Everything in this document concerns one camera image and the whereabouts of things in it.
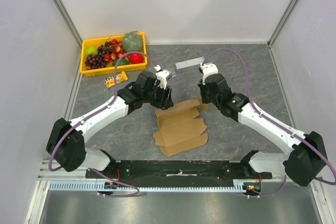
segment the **white enclosure wall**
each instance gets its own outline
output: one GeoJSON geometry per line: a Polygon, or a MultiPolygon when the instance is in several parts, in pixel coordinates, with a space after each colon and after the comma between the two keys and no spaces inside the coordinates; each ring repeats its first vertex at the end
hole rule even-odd
{"type": "Polygon", "coordinates": [[[0,223],[23,223],[79,46],[52,0],[1,0],[0,223]]]}
{"type": "Polygon", "coordinates": [[[150,43],[267,41],[290,0],[62,0],[82,39],[135,29],[150,43]]]}
{"type": "MultiPolygon", "coordinates": [[[[324,139],[336,166],[336,1],[299,0],[274,44],[276,63],[299,129],[324,139]]],[[[323,177],[334,181],[328,168],[323,177]]],[[[336,209],[336,188],[325,196],[336,209]]]]}

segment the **yellow basket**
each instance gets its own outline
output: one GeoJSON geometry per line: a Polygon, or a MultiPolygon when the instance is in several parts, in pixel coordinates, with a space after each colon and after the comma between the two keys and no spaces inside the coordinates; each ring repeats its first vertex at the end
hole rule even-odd
{"type": "MultiPolygon", "coordinates": [[[[142,48],[141,48],[140,51],[147,54],[146,43],[145,43],[145,34],[144,33],[137,33],[137,34],[140,35],[140,37],[142,38],[142,42],[143,42],[142,43],[142,48]]],[[[82,74],[85,74],[87,77],[89,77],[89,76],[100,76],[102,74],[113,73],[114,72],[114,67],[86,70],[87,67],[85,66],[85,60],[86,60],[85,49],[87,49],[88,47],[98,48],[100,45],[104,45],[107,40],[111,41],[113,39],[116,39],[117,41],[122,41],[123,38],[124,38],[124,36],[120,35],[120,36],[112,36],[112,37],[104,37],[104,38],[84,40],[83,44],[82,44],[82,53],[81,53],[81,58],[80,58],[79,71],[82,74]]],[[[144,62],[143,63],[118,66],[117,72],[143,70],[143,69],[146,69],[146,66],[147,66],[147,57],[144,56],[144,62]]]]}

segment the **box flap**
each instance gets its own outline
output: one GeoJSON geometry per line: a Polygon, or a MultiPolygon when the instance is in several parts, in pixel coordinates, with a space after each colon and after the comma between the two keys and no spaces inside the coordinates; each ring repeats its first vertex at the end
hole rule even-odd
{"type": "Polygon", "coordinates": [[[168,116],[166,118],[158,119],[157,124],[159,129],[167,128],[175,124],[180,124],[188,120],[194,119],[199,116],[197,108],[193,108],[190,111],[185,111],[174,116],[168,116]]]}
{"type": "Polygon", "coordinates": [[[185,152],[193,148],[205,145],[207,140],[208,140],[208,134],[204,133],[200,136],[191,138],[181,143],[177,143],[167,147],[161,147],[160,151],[166,156],[172,156],[177,153],[185,152]]]}
{"type": "Polygon", "coordinates": [[[153,134],[156,145],[170,146],[201,135],[206,130],[203,118],[163,128],[153,134]]]}
{"type": "Polygon", "coordinates": [[[154,139],[155,139],[155,144],[158,146],[165,146],[164,141],[163,141],[163,136],[161,134],[161,131],[157,131],[153,134],[154,139]]]}
{"type": "Polygon", "coordinates": [[[179,102],[174,105],[174,107],[171,107],[167,110],[156,110],[155,111],[155,116],[156,119],[163,119],[166,118],[167,116],[174,116],[176,114],[189,111],[194,107],[197,107],[201,105],[198,99],[191,99],[191,100],[186,100],[183,102],[179,102]]]}

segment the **metal floor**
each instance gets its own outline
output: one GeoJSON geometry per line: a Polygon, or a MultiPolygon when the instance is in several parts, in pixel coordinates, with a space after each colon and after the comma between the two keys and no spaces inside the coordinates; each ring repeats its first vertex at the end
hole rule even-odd
{"type": "MultiPolygon", "coordinates": [[[[263,183],[265,193],[280,183],[263,183]]],[[[93,191],[50,191],[40,224],[322,223],[310,189],[287,183],[281,194],[146,193],[103,198],[93,191]]]]}

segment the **green apple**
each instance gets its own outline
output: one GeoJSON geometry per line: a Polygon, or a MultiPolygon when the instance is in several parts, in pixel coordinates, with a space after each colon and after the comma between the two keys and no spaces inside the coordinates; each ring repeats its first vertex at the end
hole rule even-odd
{"type": "Polygon", "coordinates": [[[98,49],[95,47],[88,47],[85,49],[85,54],[87,55],[97,55],[98,54],[98,49]]]}

